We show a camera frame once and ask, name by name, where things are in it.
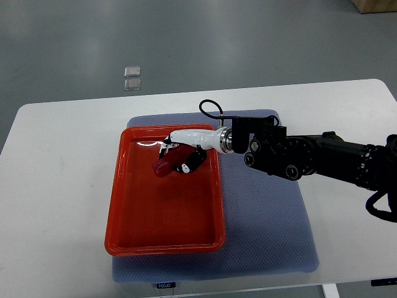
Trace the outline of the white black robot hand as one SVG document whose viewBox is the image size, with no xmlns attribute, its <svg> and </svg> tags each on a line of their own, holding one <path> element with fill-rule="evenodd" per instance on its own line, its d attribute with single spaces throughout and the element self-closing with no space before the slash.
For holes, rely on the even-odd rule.
<svg viewBox="0 0 397 298">
<path fill-rule="evenodd" d="M 189 174 L 198 169 L 207 159 L 206 150 L 215 149 L 222 154 L 230 154 L 230 129 L 182 129 L 171 132 L 162 142 L 159 159 L 179 144 L 196 148 L 187 159 L 176 167 L 178 173 Z"/>
</svg>

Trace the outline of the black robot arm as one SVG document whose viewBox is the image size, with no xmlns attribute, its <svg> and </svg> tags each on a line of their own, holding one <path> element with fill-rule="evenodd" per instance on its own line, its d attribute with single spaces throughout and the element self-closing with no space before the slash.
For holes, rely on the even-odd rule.
<svg viewBox="0 0 397 298">
<path fill-rule="evenodd" d="M 386 144 L 362 145 L 344 141 L 335 132 L 287 135 L 278 117 L 211 115 L 217 130 L 180 129 L 171 132 L 153 165 L 158 177 L 175 171 L 191 173 L 207 158 L 207 151 L 242 154 L 246 166 L 290 181 L 319 174 L 373 191 L 365 208 L 381 220 L 396 222 L 396 135 Z"/>
</svg>

